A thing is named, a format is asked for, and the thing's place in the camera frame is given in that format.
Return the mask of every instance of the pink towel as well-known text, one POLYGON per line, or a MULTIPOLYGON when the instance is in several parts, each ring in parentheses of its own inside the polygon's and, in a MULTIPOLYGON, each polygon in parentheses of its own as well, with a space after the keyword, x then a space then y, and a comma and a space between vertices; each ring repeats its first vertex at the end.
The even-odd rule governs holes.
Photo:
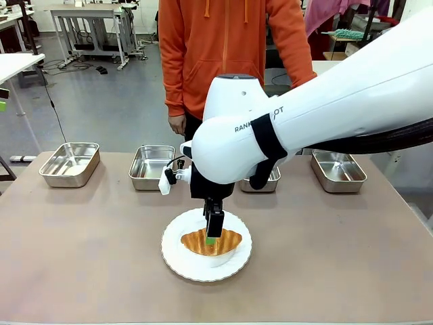
POLYGON ((344 14, 351 5, 370 5, 370 0, 309 0, 305 11, 306 35, 310 36, 326 20, 344 14))

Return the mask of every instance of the person's left arm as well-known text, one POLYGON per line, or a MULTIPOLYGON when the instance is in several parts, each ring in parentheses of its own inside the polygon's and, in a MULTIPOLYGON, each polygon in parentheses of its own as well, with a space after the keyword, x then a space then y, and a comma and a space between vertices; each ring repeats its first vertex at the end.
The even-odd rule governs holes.
POLYGON ((266 11, 279 56, 293 82, 292 88, 316 77, 299 0, 267 0, 266 11))

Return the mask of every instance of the green object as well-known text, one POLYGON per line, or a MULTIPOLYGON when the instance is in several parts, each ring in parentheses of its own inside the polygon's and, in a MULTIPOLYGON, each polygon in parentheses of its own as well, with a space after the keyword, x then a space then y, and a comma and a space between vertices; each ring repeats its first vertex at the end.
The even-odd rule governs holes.
POLYGON ((322 32, 322 34, 333 35, 338 39, 352 39, 353 41, 362 41, 364 37, 364 32, 349 29, 337 29, 334 32, 322 32))
POLYGON ((206 246, 208 246, 208 245, 213 245, 213 244, 215 244, 215 238, 207 238, 206 237, 206 242, 204 243, 206 246))

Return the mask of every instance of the jacket zipper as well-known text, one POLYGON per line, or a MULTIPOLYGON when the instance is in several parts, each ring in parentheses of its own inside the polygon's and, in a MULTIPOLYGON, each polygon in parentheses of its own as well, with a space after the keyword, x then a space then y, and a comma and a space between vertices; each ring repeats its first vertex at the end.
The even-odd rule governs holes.
POLYGON ((223 73, 227 69, 227 46, 229 43, 229 12, 230 0, 225 0, 225 30, 224 30, 224 50, 223 50, 223 73))

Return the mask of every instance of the orange hoodie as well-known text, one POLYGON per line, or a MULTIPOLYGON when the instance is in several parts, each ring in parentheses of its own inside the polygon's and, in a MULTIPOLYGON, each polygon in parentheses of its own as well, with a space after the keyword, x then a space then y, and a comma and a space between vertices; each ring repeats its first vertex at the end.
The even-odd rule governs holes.
POLYGON ((213 78, 250 74, 264 83, 266 13, 297 87, 315 77, 299 0, 160 0, 159 40, 169 116, 202 119, 213 78))

